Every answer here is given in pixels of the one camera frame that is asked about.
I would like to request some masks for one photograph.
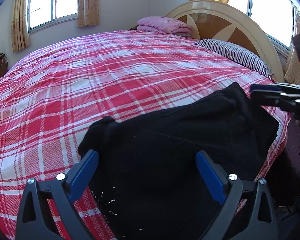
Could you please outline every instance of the red plaid bedsheet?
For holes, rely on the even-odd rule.
[[[31,53],[0,80],[2,232],[14,239],[27,179],[51,179],[79,162],[78,145],[93,122],[190,104],[232,82],[246,93],[251,84],[271,83],[191,39],[168,34],[100,33]],[[282,151],[290,120],[278,108],[266,110],[280,125],[259,176]],[[97,240],[115,238],[88,190],[74,205]],[[68,239],[56,207],[50,208]]]

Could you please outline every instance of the black fabric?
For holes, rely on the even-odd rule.
[[[278,125],[233,83],[187,106],[122,123],[104,117],[78,151],[81,157],[89,149],[99,152],[89,188],[118,239],[197,240],[220,206],[196,169],[195,154],[205,150],[227,173],[253,180]]]

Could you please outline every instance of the wooden headboard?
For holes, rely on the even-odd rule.
[[[236,8],[217,1],[195,0],[178,6],[167,17],[191,25],[195,39],[229,41],[252,51],[272,69],[276,82],[284,82],[281,62],[269,37]]]

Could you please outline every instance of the striped pillowcase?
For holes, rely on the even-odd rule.
[[[256,54],[239,45],[215,39],[204,39],[197,41],[195,44],[227,57],[251,70],[257,71],[259,74],[274,81],[271,77],[271,75],[274,74],[271,68],[269,68]]]

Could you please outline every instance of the screw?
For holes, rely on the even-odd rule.
[[[65,179],[65,177],[66,177],[66,175],[65,175],[64,173],[59,173],[59,174],[56,176],[57,180],[63,180],[63,179]]]
[[[262,184],[262,185],[265,185],[267,183],[267,181],[264,178],[260,178],[259,183]]]
[[[34,178],[30,178],[30,179],[28,179],[28,181],[27,181],[27,182],[28,182],[29,184],[32,184],[32,183],[34,183],[34,181],[35,181],[35,179],[34,179]]]
[[[233,173],[231,173],[231,174],[229,175],[229,179],[230,179],[230,180],[237,180],[237,179],[238,179],[238,176],[235,175],[235,174],[233,174]]]

